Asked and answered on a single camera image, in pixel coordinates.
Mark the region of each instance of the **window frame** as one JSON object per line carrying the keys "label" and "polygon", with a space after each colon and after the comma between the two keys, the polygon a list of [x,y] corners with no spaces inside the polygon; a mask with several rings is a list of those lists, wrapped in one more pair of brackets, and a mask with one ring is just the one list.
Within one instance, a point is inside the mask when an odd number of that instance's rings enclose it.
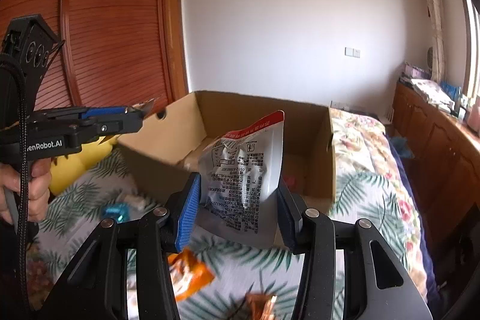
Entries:
{"label": "window frame", "polygon": [[466,22],[466,67],[463,94],[469,108],[480,94],[480,16],[472,0],[462,0]]}

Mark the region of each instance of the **black braided cable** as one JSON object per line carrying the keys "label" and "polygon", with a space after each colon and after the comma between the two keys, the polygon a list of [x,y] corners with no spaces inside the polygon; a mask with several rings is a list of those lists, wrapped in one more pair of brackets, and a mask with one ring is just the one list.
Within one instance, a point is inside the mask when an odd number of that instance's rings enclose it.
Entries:
{"label": "black braided cable", "polygon": [[20,205],[17,229],[18,245],[18,269],[16,271],[17,279],[20,285],[20,294],[22,297],[23,308],[26,318],[30,318],[30,304],[28,301],[27,282],[26,282],[26,235],[28,219],[28,163],[27,163],[27,103],[25,93],[25,77],[20,65],[11,61],[8,57],[0,58],[0,69],[8,71],[13,80],[18,93],[18,121],[20,134]]}

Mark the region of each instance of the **yellow plush toy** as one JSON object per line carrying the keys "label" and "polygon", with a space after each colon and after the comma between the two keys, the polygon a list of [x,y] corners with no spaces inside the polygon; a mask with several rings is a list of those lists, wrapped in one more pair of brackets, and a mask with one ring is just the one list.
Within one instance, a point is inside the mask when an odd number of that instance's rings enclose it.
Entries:
{"label": "yellow plush toy", "polygon": [[50,172],[52,181],[50,191],[59,195],[68,186],[75,182],[87,170],[95,166],[100,160],[112,152],[118,136],[114,136],[105,142],[103,137],[93,143],[83,144],[82,151],[68,156],[59,156],[52,160]]}

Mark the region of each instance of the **human hand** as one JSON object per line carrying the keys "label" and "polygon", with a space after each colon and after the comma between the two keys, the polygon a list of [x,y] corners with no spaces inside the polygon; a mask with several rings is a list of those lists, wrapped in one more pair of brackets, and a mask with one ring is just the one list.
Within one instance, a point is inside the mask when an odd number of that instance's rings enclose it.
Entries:
{"label": "human hand", "polygon": [[[51,159],[37,160],[32,166],[33,179],[28,182],[28,221],[40,222],[46,217],[49,205]],[[0,163],[0,217],[13,224],[5,201],[4,188],[20,194],[20,174],[12,166]]]}

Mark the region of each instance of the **blue object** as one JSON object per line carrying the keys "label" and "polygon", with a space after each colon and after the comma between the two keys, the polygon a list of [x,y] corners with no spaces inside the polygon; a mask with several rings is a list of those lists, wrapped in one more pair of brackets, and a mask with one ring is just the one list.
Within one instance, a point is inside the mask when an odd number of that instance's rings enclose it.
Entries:
{"label": "blue object", "polygon": [[82,113],[82,119],[98,115],[123,114],[125,113],[125,109],[125,106],[91,107],[86,112]]}
{"label": "blue object", "polygon": [[457,102],[457,100],[460,98],[461,89],[458,86],[452,86],[444,81],[441,81],[440,88],[453,102]]}
{"label": "blue object", "polygon": [[188,191],[189,193],[185,203],[183,204],[180,217],[178,218],[178,231],[175,239],[175,248],[178,252],[181,252],[190,241],[190,234],[194,227],[195,217],[197,216],[198,211],[198,203],[200,202],[200,179],[200,174],[196,174],[190,185],[190,188],[185,188],[183,190]]}
{"label": "blue object", "polygon": [[415,156],[407,145],[407,139],[404,137],[392,137],[390,143],[394,146],[399,156],[403,159],[413,159]]}
{"label": "blue object", "polygon": [[130,221],[130,212],[128,204],[118,202],[115,204],[105,205],[102,208],[102,219],[111,218],[117,223]]}

